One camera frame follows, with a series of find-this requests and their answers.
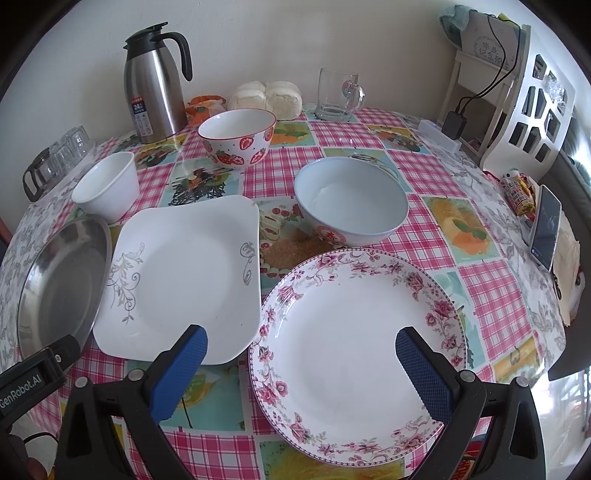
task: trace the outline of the smartphone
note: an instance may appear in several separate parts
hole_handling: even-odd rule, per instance
[[[546,270],[551,271],[560,228],[562,204],[546,185],[540,186],[535,221],[531,228],[531,255]]]

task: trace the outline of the screw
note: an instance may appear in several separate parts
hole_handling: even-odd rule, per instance
[[[74,382],[74,385],[77,386],[78,388],[82,388],[82,387],[85,387],[87,383],[88,383],[88,378],[78,377],[78,378],[76,378],[76,382]]]
[[[469,370],[462,370],[460,372],[460,378],[464,381],[464,382],[474,382],[476,375],[474,375],[474,373],[470,372]]]
[[[143,376],[144,371],[141,368],[136,368],[127,374],[127,378],[129,378],[132,382],[141,380]]]
[[[517,380],[515,380],[517,382],[517,385],[519,385],[520,387],[529,387],[530,383],[527,381],[527,378],[525,378],[523,375],[520,375],[517,377]]]

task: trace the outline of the chair backrest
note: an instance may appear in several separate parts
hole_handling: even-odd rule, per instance
[[[505,122],[482,156],[480,167],[496,176],[517,168],[537,181],[562,147],[575,90],[529,25],[523,26],[524,33],[526,60],[519,67]]]

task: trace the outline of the pink checkered tablecloth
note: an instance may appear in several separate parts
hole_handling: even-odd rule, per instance
[[[207,158],[196,129],[187,128],[172,139],[148,146],[139,145],[129,134],[113,138],[99,147],[98,158],[114,151],[134,151],[141,185],[138,200],[119,224],[112,226],[113,234],[116,237],[120,224],[144,208],[229,194],[244,194],[257,201],[262,213],[284,212],[284,216],[299,222],[293,197],[299,169],[324,156],[355,156],[387,169],[406,190],[410,203],[407,220],[375,247],[410,260],[445,289],[462,311],[470,369],[484,381],[500,382],[507,382],[518,373],[539,372],[544,358],[541,333],[529,320],[521,283],[506,261],[505,250],[496,240],[498,235],[489,234],[487,220],[475,198],[455,181],[442,158],[416,134],[416,121],[372,108],[362,109],[351,122],[338,124],[302,113],[295,121],[282,122],[286,129],[298,132],[291,137],[291,143],[281,143],[285,137],[274,137],[261,164],[243,173],[225,173],[225,179],[214,182],[215,186],[204,185],[191,194],[183,180],[197,169],[218,175],[218,167]],[[79,213],[71,202],[66,202],[50,233]],[[261,249],[271,243],[261,226]],[[261,260],[263,292],[269,291],[284,274],[285,271]],[[517,363],[510,358],[516,349],[521,352]],[[95,383],[115,381],[138,366],[145,365],[105,355],[91,337],[82,357],[69,371],[67,384],[31,415],[40,427],[57,434],[77,377],[85,375]],[[340,478],[339,467],[306,457],[274,432],[257,403],[243,357],[227,365],[203,367],[197,377],[199,382],[186,394],[194,400],[191,406],[161,423],[196,478]],[[134,471],[141,479],[149,478],[125,425],[119,424],[119,428]],[[484,428],[482,422],[478,431]],[[400,461],[369,468],[363,477],[407,476],[423,460],[430,445],[419,447]]]

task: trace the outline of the power adapter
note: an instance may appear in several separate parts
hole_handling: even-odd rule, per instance
[[[443,126],[441,127],[441,133],[447,135],[452,140],[460,138],[464,128],[466,127],[466,117],[459,113],[450,111],[447,114]]]

